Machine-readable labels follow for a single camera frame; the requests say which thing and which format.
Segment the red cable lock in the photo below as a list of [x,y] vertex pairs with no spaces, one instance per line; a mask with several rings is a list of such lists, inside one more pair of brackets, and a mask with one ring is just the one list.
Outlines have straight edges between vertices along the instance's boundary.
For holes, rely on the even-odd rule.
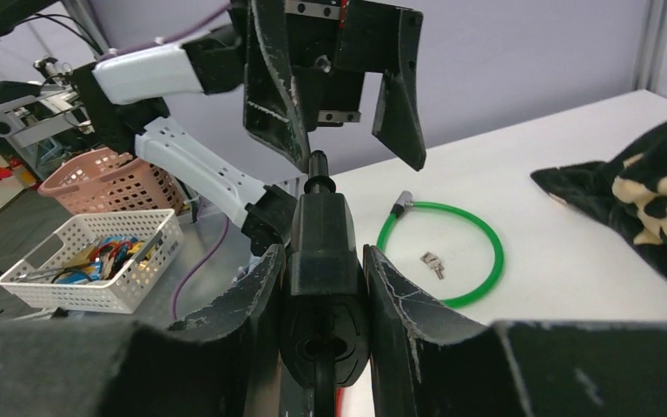
[[334,407],[334,416],[341,417],[343,413],[343,402],[344,402],[345,389],[340,387],[336,390],[335,395],[335,407]]

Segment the small silver keys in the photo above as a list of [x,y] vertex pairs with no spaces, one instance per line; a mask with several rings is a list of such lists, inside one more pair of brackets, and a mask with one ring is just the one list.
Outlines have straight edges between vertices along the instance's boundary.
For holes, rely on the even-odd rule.
[[431,253],[431,252],[425,252],[420,259],[436,274],[438,279],[440,281],[443,281],[445,279],[445,276],[443,274],[444,267],[443,264],[436,256],[436,254]]

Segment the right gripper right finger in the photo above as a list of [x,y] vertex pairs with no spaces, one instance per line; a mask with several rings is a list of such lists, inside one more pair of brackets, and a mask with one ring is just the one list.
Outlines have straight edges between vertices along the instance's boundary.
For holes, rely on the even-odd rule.
[[667,322],[482,325],[363,255],[378,416],[667,416]]

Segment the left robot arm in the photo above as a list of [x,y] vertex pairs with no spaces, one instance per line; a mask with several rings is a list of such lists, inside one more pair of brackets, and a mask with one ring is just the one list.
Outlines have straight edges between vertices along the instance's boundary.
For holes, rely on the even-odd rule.
[[242,88],[243,126],[308,179],[306,194],[336,190],[318,128],[360,119],[366,74],[381,76],[373,136],[412,169],[426,160],[416,72],[420,11],[374,1],[231,1],[228,24],[193,29],[74,69],[103,144],[166,170],[210,200],[249,237],[253,254],[290,241],[302,200],[246,175],[194,139],[165,97]]

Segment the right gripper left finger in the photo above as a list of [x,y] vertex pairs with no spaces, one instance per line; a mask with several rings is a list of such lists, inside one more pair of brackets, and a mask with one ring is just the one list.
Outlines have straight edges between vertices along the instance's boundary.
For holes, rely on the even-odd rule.
[[275,416],[285,250],[159,329],[119,319],[0,321],[0,416]]

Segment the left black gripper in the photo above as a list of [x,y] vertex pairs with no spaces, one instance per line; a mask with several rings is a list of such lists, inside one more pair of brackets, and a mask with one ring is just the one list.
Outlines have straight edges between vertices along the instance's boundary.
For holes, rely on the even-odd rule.
[[231,22],[182,42],[207,95],[242,86],[244,128],[309,171],[305,124],[357,121],[365,75],[382,75],[373,135],[412,169],[426,149],[417,104],[423,15],[374,1],[233,1]]

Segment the black padlock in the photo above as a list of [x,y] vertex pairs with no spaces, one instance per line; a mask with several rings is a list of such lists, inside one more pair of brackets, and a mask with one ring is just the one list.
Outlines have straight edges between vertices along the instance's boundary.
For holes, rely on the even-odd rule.
[[313,414],[335,416],[339,390],[367,364],[371,326],[351,211],[321,150],[310,155],[292,232],[281,281],[281,358],[312,390]]

